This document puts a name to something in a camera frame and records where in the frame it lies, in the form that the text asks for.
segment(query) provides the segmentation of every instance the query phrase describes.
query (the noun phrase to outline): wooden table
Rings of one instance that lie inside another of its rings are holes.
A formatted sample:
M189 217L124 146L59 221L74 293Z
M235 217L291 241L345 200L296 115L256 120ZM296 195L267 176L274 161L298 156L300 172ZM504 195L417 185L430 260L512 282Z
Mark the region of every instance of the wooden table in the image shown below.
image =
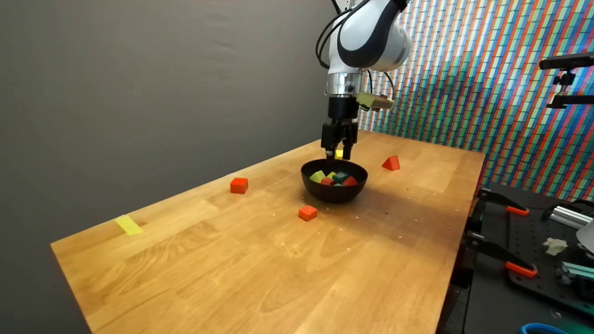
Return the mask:
M399 171L380 167L391 154ZM360 132L350 161L369 180L347 206L304 193L317 158L313 141L129 211L137 235L113 219L51 243L89 328L434 332L484 156Z

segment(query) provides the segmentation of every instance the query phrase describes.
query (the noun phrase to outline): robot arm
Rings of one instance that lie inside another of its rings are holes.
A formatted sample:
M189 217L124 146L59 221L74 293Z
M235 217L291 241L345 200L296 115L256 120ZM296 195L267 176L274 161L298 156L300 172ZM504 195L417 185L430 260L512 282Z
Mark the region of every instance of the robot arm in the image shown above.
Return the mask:
M328 159L350 159L356 143L356 93L361 68L397 68L410 50L406 33L395 24L408 0L358 0L334 20L328 44L328 117L322 124L321 146Z

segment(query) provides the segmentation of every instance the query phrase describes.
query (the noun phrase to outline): cable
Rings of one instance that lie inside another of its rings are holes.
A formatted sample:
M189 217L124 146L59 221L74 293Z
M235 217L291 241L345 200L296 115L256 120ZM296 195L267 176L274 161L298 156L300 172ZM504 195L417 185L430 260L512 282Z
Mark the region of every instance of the cable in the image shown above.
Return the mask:
M345 9L345 13L347 15L337 15L337 17L334 17L322 30L321 30L321 33L319 33L319 37L317 37L317 42L315 42L315 57L317 57L317 61L319 61L319 65L322 67L322 68L328 68L330 65L326 63L326 61L322 61L321 59L321 52L322 52L322 48L324 48L324 44L328 42L328 39L330 39L330 35L337 30L337 28L341 28L343 24L345 24L345 20L347 18L350 18L358 9L361 9L365 4L367 4L369 0L363 0L361 4L358 4L354 9Z
M321 52L322 52L322 48L324 48L324 44L326 44L326 41L328 41L328 37L332 35L332 31L334 30L337 30L347 18L348 18L350 15L347 15L347 17L334 17L322 30L321 30L321 33L319 33L319 37L317 37L317 41L315 41L315 57L317 57L317 61L319 61L319 65L321 67L324 67L324 68L328 68L328 63L324 63L322 59L321 59Z
M365 70L367 70L367 89L373 93L373 76L371 76L369 68L365 68Z
M387 72L384 72L384 76L389 80L391 91L395 91L391 76Z
M332 4L334 4L335 13L339 13L339 7L337 7L335 0L332 0Z

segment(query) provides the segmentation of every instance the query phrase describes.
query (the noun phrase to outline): gray wall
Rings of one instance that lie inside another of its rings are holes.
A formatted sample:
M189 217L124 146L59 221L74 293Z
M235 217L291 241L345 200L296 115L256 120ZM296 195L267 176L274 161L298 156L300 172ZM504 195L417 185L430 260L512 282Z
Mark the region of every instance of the gray wall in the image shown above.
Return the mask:
M0 332L85 332L48 243L319 137L317 0L0 2Z

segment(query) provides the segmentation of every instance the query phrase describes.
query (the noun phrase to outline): yellow sticky note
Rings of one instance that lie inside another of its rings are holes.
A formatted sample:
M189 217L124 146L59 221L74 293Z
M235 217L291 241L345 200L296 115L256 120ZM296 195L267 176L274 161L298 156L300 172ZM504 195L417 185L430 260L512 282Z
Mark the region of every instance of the yellow sticky note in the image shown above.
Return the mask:
M135 221L128 215L116 217L115 222L128 234L128 235L137 235L142 234L144 230L135 224Z

